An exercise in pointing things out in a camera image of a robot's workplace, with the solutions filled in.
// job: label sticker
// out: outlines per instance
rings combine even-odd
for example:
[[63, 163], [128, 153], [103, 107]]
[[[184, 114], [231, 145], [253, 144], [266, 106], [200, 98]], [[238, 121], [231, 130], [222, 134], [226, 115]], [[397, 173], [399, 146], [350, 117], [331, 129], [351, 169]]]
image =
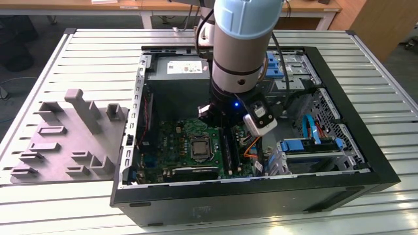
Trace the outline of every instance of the label sticker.
[[263, 165], [259, 163], [259, 161], [255, 161], [254, 166], [261, 172], [263, 172]]
[[170, 61], [167, 74], [203, 73], [202, 61]]
[[120, 6], [120, 9], [139, 9], [138, 6]]

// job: cpu socket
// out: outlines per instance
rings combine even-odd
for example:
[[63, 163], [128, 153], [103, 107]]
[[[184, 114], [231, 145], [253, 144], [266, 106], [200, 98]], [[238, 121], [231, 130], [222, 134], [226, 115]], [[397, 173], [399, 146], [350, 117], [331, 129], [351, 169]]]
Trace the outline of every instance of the cpu socket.
[[196, 162], [205, 162], [210, 158], [210, 139], [209, 137], [192, 138], [191, 143], [191, 159]]

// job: desk leg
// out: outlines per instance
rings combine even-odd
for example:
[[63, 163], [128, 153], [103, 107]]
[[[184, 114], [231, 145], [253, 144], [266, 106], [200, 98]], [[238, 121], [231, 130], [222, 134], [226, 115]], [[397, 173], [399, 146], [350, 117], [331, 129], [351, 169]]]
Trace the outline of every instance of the desk leg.
[[152, 12], [151, 11], [142, 11], [140, 16], [143, 19], [144, 29], [152, 29], [152, 22], [151, 22]]
[[335, 12], [327, 12], [323, 17], [321, 18], [319, 24], [317, 26], [318, 31], [323, 31], [329, 29], [329, 26], [331, 25], [331, 22], [335, 17]]

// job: wooden desk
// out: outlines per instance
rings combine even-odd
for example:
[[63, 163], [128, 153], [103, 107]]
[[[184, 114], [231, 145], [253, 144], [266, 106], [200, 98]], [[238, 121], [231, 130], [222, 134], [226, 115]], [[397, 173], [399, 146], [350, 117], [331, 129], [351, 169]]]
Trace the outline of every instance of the wooden desk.
[[[341, 6], [335, 0], [329, 5], [315, 0], [291, 0], [291, 17], [321, 18], [317, 30], [327, 30]], [[91, 0], [0, 0], [0, 15], [138, 15], [144, 28], [152, 28], [151, 16], [184, 16], [187, 4], [167, 0], [119, 0], [114, 4], [91, 4]], [[281, 17], [287, 13], [285, 4]]]

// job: motherboard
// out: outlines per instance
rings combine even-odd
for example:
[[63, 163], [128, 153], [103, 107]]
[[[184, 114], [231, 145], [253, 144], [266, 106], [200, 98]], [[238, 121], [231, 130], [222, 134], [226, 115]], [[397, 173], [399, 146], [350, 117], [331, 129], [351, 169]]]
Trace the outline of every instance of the motherboard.
[[217, 179], [253, 177], [253, 162], [243, 157], [247, 133], [239, 126], [233, 132], [239, 151], [237, 170], [226, 166], [219, 128], [210, 128], [198, 119], [160, 121], [156, 153], [143, 154], [144, 172], [139, 180], [155, 184], [178, 181], [179, 175], [182, 181], [196, 180], [196, 175], [200, 180], [214, 176]]

